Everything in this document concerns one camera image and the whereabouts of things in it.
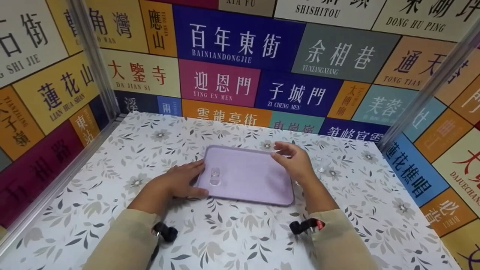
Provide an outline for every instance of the purple phone case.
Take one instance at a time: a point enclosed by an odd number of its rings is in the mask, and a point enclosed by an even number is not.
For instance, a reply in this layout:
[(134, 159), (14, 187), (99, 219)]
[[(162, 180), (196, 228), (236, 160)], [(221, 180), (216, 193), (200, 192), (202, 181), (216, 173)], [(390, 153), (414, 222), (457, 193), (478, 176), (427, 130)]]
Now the purple phone case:
[(210, 145), (197, 187), (210, 196), (287, 206), (293, 203), (290, 176), (270, 152)]

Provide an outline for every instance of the maroon sign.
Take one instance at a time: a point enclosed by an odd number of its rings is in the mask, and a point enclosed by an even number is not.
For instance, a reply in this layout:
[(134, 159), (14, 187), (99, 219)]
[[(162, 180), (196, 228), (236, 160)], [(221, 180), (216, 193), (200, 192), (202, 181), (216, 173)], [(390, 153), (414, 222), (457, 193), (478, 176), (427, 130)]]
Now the maroon sign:
[(0, 226), (8, 228), (82, 151), (70, 121), (0, 173)]

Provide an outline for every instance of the blue sign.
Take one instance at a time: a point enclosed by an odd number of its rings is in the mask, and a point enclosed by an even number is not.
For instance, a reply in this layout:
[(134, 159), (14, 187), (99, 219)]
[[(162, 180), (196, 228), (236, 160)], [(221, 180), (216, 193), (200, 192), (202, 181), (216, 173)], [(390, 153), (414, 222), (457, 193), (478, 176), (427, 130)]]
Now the blue sign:
[(352, 120), (393, 125), (417, 94), (415, 90), (372, 85)]
[(331, 78), (262, 71), (255, 107), (325, 117), (342, 84)]
[(180, 98), (157, 96), (158, 111), (162, 114), (181, 116)]
[(159, 113), (155, 95), (115, 90), (115, 96), (121, 113), (132, 111)]
[(389, 126), (325, 118), (319, 135), (327, 135), (345, 139), (379, 142)]
[(289, 72), (304, 23), (173, 6), (178, 58)]
[(415, 142), (423, 131), (425, 131), (445, 109), (446, 106), (443, 103), (439, 102), (435, 97), (432, 98), (428, 104), (421, 109), (403, 133), (411, 142)]
[(419, 207), (449, 187), (445, 179), (404, 134), (387, 149), (384, 155)]

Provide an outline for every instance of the floral tablecloth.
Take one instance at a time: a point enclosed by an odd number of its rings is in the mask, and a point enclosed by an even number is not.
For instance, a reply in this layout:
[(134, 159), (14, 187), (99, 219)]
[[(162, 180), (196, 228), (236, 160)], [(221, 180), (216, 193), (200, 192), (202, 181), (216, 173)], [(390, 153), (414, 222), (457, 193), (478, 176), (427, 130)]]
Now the floral tablecloth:
[[(318, 176), (380, 269), (459, 269), (373, 143), (139, 112), (124, 119), (0, 269), (80, 269), (153, 177), (201, 159), (210, 144), (270, 151), (275, 141), (305, 148), (314, 167), (329, 160)], [(151, 269), (314, 269), (309, 237), (293, 236), (288, 227), (306, 214), (301, 189), (294, 189), (290, 207), (211, 197), (175, 201), (166, 224), (179, 236), (161, 245)]]

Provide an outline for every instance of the wall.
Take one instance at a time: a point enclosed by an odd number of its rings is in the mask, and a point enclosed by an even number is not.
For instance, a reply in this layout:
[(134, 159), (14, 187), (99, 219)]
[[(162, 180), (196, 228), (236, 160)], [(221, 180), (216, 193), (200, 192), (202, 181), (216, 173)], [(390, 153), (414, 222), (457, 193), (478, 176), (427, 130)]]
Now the wall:
[[(462, 66), (478, 63), (475, 49)], [(436, 94), (385, 157), (463, 269), (478, 269), (480, 70)]]
[(62, 0), (0, 10), (0, 237), (108, 123)]
[[(442, 2), (86, 1), (124, 113), (374, 142), (480, 15)], [(478, 65), (459, 67), (449, 89)], [(430, 121), (442, 106), (429, 105)]]

